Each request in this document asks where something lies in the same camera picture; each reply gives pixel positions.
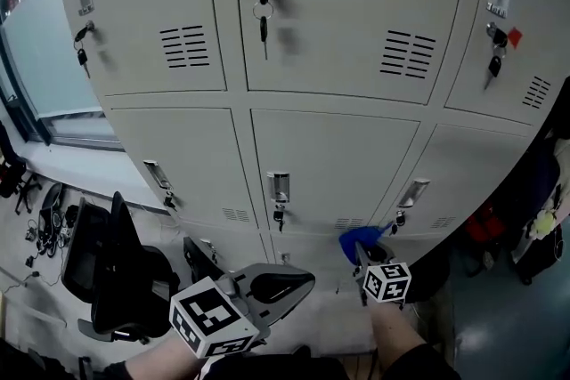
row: black sleeve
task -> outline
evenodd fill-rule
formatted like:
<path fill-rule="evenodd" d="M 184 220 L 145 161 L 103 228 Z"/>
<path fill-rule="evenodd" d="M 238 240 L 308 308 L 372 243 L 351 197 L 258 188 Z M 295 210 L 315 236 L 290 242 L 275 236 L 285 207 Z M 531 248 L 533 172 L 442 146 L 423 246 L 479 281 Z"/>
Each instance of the black sleeve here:
<path fill-rule="evenodd" d="M 444 357 L 427 344 L 420 345 L 402 355 L 390 366 L 383 380 L 460 380 L 460 376 L 445 362 Z"/>
<path fill-rule="evenodd" d="M 125 362 L 107 366 L 102 372 L 94 374 L 94 380 L 133 380 L 125 367 Z"/>

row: floor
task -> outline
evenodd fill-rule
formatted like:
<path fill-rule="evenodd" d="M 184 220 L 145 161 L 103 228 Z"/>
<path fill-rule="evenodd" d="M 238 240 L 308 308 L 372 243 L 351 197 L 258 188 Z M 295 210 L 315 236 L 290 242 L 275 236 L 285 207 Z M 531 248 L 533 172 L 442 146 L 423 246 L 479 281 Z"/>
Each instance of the floor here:
<path fill-rule="evenodd" d="M 0 266 L 18 278 L 31 273 L 25 259 L 35 255 L 35 243 L 24 239 L 28 220 L 37 220 L 38 210 L 45 193 L 52 185 L 44 182 L 44 188 L 32 195 L 32 214 L 24 210 L 20 216 L 13 212 L 15 197 L 0 199 Z M 78 204 L 82 194 L 67 190 L 63 207 Z M 110 201 L 85 195 L 88 201 L 110 209 Z M 166 215 L 149 213 L 132 208 L 131 213 L 139 238 L 144 245 L 158 247 L 168 258 L 181 279 L 181 287 L 191 284 L 190 270 L 183 258 L 183 230 L 174 226 L 175 221 Z M 11 289 L 7 294 L 6 332 L 10 343 L 26 351 L 34 349 L 45 356 L 61 360 L 68 370 L 77 370 L 77 357 L 89 356 L 96 367 L 124 360 L 149 347 L 139 343 L 114 342 L 106 344 L 91 340 L 77 330 L 77 319 L 90 319 L 90 305 L 80 302 L 60 281 L 61 251 L 52 259 L 39 256 L 33 271 L 39 271 L 41 278 L 29 279 L 28 287 Z M 0 290 L 13 282 L 0 274 Z M 61 319 L 60 324 L 45 323 L 28 315 L 21 303 L 38 311 Z M 153 340 L 151 346 L 159 340 Z M 370 352 L 373 339 L 369 316 L 360 304 L 356 289 L 354 293 L 313 291 L 285 320 L 272 326 L 268 345 L 256 349 L 258 352 L 292 352 L 300 344 L 308 344 L 318 354 L 347 354 Z"/>
<path fill-rule="evenodd" d="M 570 239 L 570 221 L 563 223 Z M 493 269 L 473 279 L 452 255 L 455 368 L 463 380 L 557 378 L 570 347 L 570 254 L 528 287 L 501 252 Z"/>

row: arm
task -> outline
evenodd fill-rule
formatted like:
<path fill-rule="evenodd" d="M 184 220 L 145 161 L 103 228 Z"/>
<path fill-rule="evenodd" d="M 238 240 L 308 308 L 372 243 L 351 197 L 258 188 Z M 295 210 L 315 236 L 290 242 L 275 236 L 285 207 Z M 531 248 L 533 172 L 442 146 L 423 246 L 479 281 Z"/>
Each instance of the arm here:
<path fill-rule="evenodd" d="M 402 355 L 426 342 L 410 326 L 397 304 L 368 300 L 374 340 L 382 370 L 386 370 Z"/>
<path fill-rule="evenodd" d="M 126 370 L 133 380 L 192 380 L 205 363 L 179 336 L 173 336 L 128 360 Z"/>

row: window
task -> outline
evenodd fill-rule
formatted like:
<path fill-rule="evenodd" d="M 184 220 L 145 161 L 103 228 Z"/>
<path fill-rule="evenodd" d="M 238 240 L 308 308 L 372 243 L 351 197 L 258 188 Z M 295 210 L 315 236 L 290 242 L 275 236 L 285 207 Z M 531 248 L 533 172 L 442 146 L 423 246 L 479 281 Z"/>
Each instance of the window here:
<path fill-rule="evenodd" d="M 62 0 L 0 0 L 6 106 L 16 104 L 32 140 L 121 150 L 77 62 Z"/>

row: office chair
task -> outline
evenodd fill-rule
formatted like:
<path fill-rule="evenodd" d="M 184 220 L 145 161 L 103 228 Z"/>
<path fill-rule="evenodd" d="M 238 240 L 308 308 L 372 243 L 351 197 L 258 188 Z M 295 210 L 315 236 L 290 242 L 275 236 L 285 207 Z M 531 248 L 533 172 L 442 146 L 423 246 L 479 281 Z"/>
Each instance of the office chair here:
<path fill-rule="evenodd" d="M 20 204 L 22 201 L 26 205 L 28 213 L 31 213 L 32 210 L 29 207 L 28 194 L 34 188 L 41 190 L 42 186 L 39 182 L 32 183 L 32 181 L 37 181 L 37 176 L 34 173 L 32 173 L 27 181 L 24 182 L 22 180 L 22 176 L 26 173 L 26 160 L 14 152 L 10 138 L 2 122 L 0 122 L 0 150 L 2 151 L 2 155 L 4 155 L 4 164 L 0 168 L 0 196 L 2 198 L 9 198 L 13 193 L 20 193 L 15 209 L 16 214 L 20 215 Z"/>
<path fill-rule="evenodd" d="M 91 304 L 91 321 L 77 322 L 86 336 L 146 344 L 170 329 L 170 298 L 180 280 L 162 252 L 141 245 L 119 192 L 110 214 L 81 198 L 61 281 Z"/>

